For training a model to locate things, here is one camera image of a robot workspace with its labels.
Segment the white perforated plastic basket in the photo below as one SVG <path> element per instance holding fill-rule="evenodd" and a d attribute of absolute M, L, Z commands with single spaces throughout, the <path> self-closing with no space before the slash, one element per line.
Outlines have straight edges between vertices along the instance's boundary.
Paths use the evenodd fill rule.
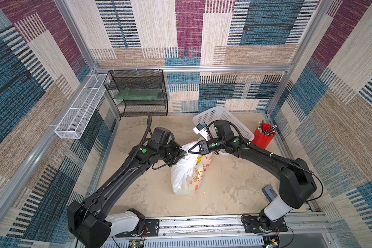
<path fill-rule="evenodd" d="M 214 139 L 217 138 L 217 133 L 215 131 L 216 121 L 227 122 L 235 136 L 238 136 L 237 131 L 240 131 L 243 138 L 248 141 L 252 141 L 255 138 L 253 132 L 223 106 L 216 106 L 205 110 L 194 116 L 192 120 L 196 126 L 201 124 L 205 126 L 206 129 L 209 129 Z"/>

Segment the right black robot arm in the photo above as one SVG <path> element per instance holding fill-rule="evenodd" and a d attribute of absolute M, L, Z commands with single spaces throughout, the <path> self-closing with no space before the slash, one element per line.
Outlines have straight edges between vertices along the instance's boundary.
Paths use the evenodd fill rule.
<path fill-rule="evenodd" d="M 230 155 L 265 169 L 280 182 L 279 194 L 257 217 L 246 222 L 248 228 L 255 227 L 261 233 L 278 229 L 285 215 L 299 209 L 316 192 L 315 175 L 304 160 L 284 158 L 252 144 L 229 121 L 215 120 L 204 129 L 208 131 L 211 126 L 215 128 L 216 137 L 208 135 L 189 148 L 188 153 L 206 155 L 223 149 Z"/>

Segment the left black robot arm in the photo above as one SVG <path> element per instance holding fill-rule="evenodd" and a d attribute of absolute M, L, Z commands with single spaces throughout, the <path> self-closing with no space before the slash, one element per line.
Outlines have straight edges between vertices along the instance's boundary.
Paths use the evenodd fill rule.
<path fill-rule="evenodd" d="M 171 131 L 162 127 L 151 130 L 152 119 L 148 117 L 140 143 L 113 176 L 81 203 L 75 200 L 68 206 L 69 231 L 87 248 L 99 248 L 110 237 L 125 232 L 142 235 L 145 216 L 139 211 L 129 209 L 115 217 L 109 217 L 109 212 L 132 183 L 158 161 L 172 166 L 185 156 Z"/>

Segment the white plastic bag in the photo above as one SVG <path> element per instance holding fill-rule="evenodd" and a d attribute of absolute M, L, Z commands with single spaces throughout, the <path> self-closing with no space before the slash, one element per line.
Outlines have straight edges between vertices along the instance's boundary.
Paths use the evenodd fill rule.
<path fill-rule="evenodd" d="M 190 154 L 188 150 L 197 142 L 182 146 L 186 154 L 171 169 L 172 190 L 176 195 L 195 194 L 204 178 L 204 173 L 212 161 L 213 153 L 206 155 Z"/>

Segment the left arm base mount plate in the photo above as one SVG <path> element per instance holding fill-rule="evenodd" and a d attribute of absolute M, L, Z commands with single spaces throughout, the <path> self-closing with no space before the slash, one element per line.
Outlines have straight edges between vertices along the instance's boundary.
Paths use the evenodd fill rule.
<path fill-rule="evenodd" d="M 148 237 L 157 237 L 159 235 L 160 220 L 144 219 L 138 222 L 136 228 L 131 232 L 124 232 L 115 235 L 116 238 L 141 237 L 147 234 Z"/>

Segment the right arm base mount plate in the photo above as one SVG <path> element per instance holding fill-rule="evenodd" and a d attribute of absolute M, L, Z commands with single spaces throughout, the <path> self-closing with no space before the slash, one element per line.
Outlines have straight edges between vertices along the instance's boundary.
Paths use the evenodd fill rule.
<path fill-rule="evenodd" d="M 250 234 L 263 235 L 271 232 L 288 231 L 284 218 L 271 221 L 266 217 L 244 214 L 240 220 L 245 232 Z"/>

